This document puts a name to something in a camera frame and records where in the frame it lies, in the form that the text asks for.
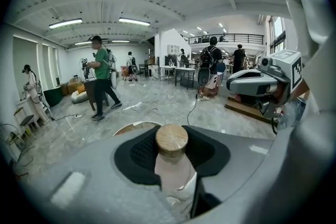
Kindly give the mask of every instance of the person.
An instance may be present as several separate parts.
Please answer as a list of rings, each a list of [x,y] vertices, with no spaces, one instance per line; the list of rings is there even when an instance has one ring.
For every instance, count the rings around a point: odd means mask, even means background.
[[[111,107],[112,109],[115,109],[122,104],[112,90],[111,81],[109,79],[109,67],[107,64],[109,61],[107,49],[102,45],[100,36],[94,36],[91,41],[93,49],[97,50],[95,61],[87,64],[88,67],[94,68],[94,73],[97,77],[96,84],[94,85],[94,98],[97,104],[97,114],[94,115],[92,119],[94,121],[100,121],[104,118],[103,94],[107,93],[113,99],[114,105]]]
[[[203,49],[201,55],[204,54],[205,50],[207,50],[214,59],[214,64],[210,67],[210,79],[205,87],[200,88],[200,95],[202,101],[208,101],[210,99],[209,90],[212,90],[216,87],[217,83],[217,63],[222,62],[222,52],[219,48],[216,47],[217,45],[217,38],[211,37],[210,38],[210,45]],[[201,68],[209,68],[209,66],[205,63],[202,63]]]
[[[128,74],[130,75],[130,79],[128,81],[133,81],[132,79],[134,79],[135,81],[138,81],[138,78],[137,78],[137,74],[135,74],[133,72],[133,69],[132,69],[132,66],[135,66],[135,58],[132,56],[132,52],[128,52],[128,56],[127,56],[127,59],[126,59],[126,66],[128,68]]]
[[[181,65],[185,65],[186,68],[189,67],[189,60],[187,56],[184,54],[184,49],[181,49]]]
[[[43,125],[47,124],[50,121],[50,118],[48,118],[46,112],[44,111],[43,104],[41,103],[38,94],[38,91],[40,91],[40,81],[36,77],[35,73],[30,69],[30,65],[25,65],[23,72],[28,75],[28,82],[25,84],[24,89],[29,92],[30,98],[34,104],[34,108],[37,114],[40,116]]]
[[[233,53],[233,74],[242,70],[246,53],[242,49],[242,45],[238,44],[238,49]]]

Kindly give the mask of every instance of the black pants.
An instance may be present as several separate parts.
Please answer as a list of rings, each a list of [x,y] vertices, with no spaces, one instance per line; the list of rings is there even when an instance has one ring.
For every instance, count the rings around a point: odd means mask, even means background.
[[[97,104],[97,115],[103,114],[103,94],[107,93],[116,104],[120,103],[120,100],[112,90],[112,85],[109,79],[97,79],[94,88],[94,98]]]
[[[242,63],[241,62],[235,62],[234,64],[233,64],[233,74],[234,73],[237,73],[238,71],[241,71],[241,69],[242,69],[243,67],[242,67]]]

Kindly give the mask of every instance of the wooden cap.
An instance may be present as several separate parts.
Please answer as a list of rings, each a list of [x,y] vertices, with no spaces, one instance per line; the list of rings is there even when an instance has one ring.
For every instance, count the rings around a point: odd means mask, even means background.
[[[167,124],[156,132],[159,153],[168,158],[182,156],[188,143],[188,133],[182,126]]]

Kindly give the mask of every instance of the person in white clothes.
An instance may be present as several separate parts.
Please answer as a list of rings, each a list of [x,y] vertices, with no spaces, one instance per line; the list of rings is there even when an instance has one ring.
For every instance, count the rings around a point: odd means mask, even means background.
[[[24,88],[27,89],[27,91],[29,92],[35,110],[37,114],[40,116],[41,120],[43,121],[43,124],[46,124],[50,121],[50,118],[48,118],[47,114],[45,113],[43,109],[43,104],[41,103],[37,93],[37,87],[39,87],[39,80],[36,77],[35,73],[32,72],[32,70],[30,69],[30,65],[25,65],[23,72],[28,75],[28,82],[25,84]]]
[[[126,65],[128,68],[128,74],[130,74],[129,81],[132,81],[132,78],[135,79],[135,81],[138,81],[137,74],[133,72],[132,66],[136,66],[135,64],[135,58],[132,56],[132,52],[129,51],[127,59],[126,59]]]

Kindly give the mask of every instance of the green shirt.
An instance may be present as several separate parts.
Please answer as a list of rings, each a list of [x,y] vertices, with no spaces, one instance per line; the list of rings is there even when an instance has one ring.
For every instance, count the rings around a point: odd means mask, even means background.
[[[100,67],[94,69],[97,79],[107,79],[109,77],[108,65],[103,60],[109,62],[105,47],[101,47],[96,53],[96,62],[101,63]]]

